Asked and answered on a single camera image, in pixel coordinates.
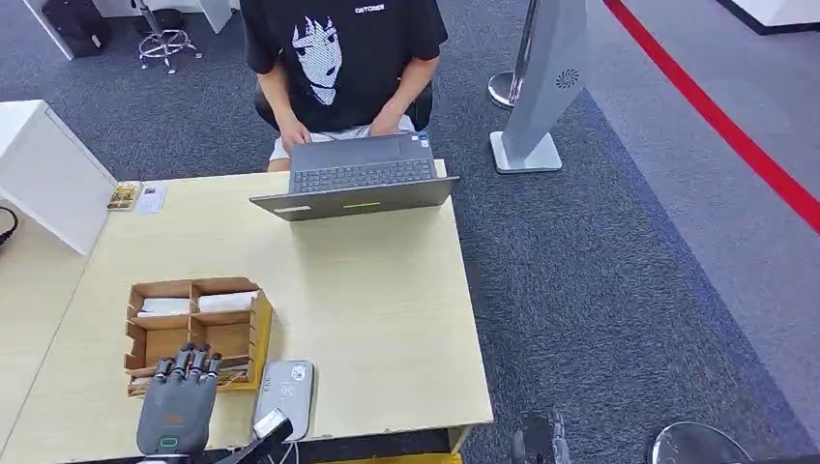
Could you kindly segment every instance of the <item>laptop keyboard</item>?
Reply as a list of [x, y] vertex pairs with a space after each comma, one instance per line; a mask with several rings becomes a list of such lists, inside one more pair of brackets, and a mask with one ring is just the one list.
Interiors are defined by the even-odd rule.
[[294, 171], [290, 176], [293, 193], [383, 186], [435, 179], [432, 159], [378, 162], [359, 166]]

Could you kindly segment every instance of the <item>anime face graphic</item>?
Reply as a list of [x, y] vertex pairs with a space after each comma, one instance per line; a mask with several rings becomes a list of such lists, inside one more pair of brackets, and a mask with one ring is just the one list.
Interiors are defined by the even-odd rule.
[[316, 98], [330, 105], [336, 98], [336, 79], [341, 68], [341, 45], [333, 21], [328, 16], [322, 25], [305, 16], [304, 35], [299, 25], [293, 28], [293, 48]]

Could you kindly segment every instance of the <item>black t-shirt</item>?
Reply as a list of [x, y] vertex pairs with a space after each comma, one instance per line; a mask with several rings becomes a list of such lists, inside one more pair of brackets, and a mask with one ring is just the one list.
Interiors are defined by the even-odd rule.
[[309, 131], [370, 124], [413, 58], [431, 60], [447, 39], [435, 0], [241, 0], [248, 65], [274, 63]]

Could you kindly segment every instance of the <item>laptop lid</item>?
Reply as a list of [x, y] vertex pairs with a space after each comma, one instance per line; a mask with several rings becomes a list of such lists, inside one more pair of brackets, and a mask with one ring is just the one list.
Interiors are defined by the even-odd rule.
[[441, 206], [458, 179], [454, 176], [386, 186], [254, 196], [249, 201], [288, 221], [337, 218]]

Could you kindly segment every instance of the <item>person's arm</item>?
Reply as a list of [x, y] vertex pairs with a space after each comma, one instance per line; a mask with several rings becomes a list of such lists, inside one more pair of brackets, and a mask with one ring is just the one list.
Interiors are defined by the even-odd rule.
[[370, 135], [389, 135], [398, 131], [398, 121], [416, 97], [430, 83], [438, 67], [439, 58], [431, 60], [413, 58], [401, 73], [401, 83], [393, 97], [382, 107], [370, 125]]
[[274, 118], [279, 126], [284, 151], [289, 154], [293, 145], [309, 143], [310, 131], [299, 121], [290, 106], [290, 98], [287, 94], [287, 75], [282, 64], [276, 62], [270, 72], [258, 76], [259, 87], [265, 94], [265, 100], [274, 110]]
[[401, 73], [398, 90], [382, 107], [370, 125], [370, 135], [388, 135], [398, 131], [398, 121], [425, 89], [438, 67], [441, 45], [447, 40], [447, 28], [436, 0], [404, 2], [408, 10], [407, 43], [413, 59]]
[[280, 61], [282, 48], [265, 22], [265, 0], [239, 0], [245, 23], [245, 59], [256, 73], [265, 100], [274, 110], [286, 153], [295, 143], [310, 142], [310, 132], [296, 119], [287, 93], [287, 74]]

